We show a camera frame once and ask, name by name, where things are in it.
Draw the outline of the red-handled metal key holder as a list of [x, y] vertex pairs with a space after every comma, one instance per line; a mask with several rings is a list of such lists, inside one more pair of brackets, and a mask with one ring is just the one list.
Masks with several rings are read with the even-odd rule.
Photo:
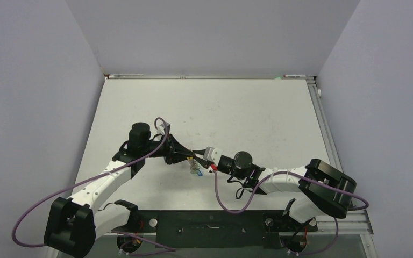
[[[192, 170], [198, 170], [198, 169], [196, 169], [196, 165], [195, 165], [195, 161], [193, 160], [192, 162], [189, 162], [189, 164], [190, 164], [190, 171], [192, 171]], [[214, 164], [212, 164], [211, 166], [210, 166], [210, 168], [209, 168], [209, 170], [200, 170], [203, 174], [205, 174], [205, 173], [211, 173], [211, 172], [213, 172], [213, 171], [216, 171], [217, 170], [217, 168], [216, 168], [216, 166], [214, 165]]]

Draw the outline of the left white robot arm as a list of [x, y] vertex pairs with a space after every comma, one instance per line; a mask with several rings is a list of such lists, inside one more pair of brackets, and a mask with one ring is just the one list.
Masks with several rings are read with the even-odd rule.
[[189, 150], [172, 134], [161, 118], [155, 124], [158, 135], [151, 136], [147, 123], [135, 123], [129, 138], [97, 176], [83, 181], [83, 189], [68, 198], [57, 198], [51, 205], [44, 234], [44, 244], [73, 257], [85, 257], [97, 238], [115, 228], [141, 230], [138, 206], [125, 200], [106, 205], [107, 199], [123, 184], [133, 179], [150, 157], [161, 157], [166, 164], [194, 160], [196, 167], [217, 166], [220, 151], [211, 147]]

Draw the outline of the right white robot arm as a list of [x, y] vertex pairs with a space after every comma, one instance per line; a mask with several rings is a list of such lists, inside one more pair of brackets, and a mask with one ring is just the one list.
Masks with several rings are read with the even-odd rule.
[[298, 229], [316, 216], [328, 215], [343, 219], [350, 211], [356, 181], [320, 159], [307, 165], [280, 170], [259, 167], [248, 152], [234, 157], [224, 156], [220, 149], [208, 147], [194, 150], [194, 159], [210, 172], [229, 175], [229, 183], [239, 183], [242, 191], [252, 196], [275, 192], [302, 193], [291, 200], [282, 216], [289, 230]]

